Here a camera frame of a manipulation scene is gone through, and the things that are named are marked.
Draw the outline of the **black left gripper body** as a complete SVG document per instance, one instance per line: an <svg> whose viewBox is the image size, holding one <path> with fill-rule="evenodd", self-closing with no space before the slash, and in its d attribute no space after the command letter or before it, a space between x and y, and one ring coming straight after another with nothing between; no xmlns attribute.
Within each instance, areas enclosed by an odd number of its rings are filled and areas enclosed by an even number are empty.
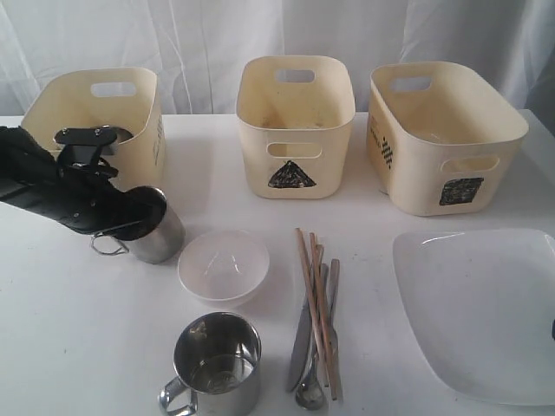
<svg viewBox="0 0 555 416"><path fill-rule="evenodd" d="M60 163L44 198L44 215L80 234L118 230L143 221L142 203L99 175Z"/></svg>

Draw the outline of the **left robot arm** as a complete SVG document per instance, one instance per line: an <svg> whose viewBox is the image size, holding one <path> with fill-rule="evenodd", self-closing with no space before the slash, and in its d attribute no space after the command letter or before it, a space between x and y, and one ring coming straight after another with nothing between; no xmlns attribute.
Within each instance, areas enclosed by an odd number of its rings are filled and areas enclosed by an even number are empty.
<svg viewBox="0 0 555 416"><path fill-rule="evenodd" d="M122 192L111 183L119 171L103 151L116 140L113 127L65 127L55 134L62 151L53 156L23 127L2 127L2 202L82 235L146 236L167 208L153 188Z"/></svg>

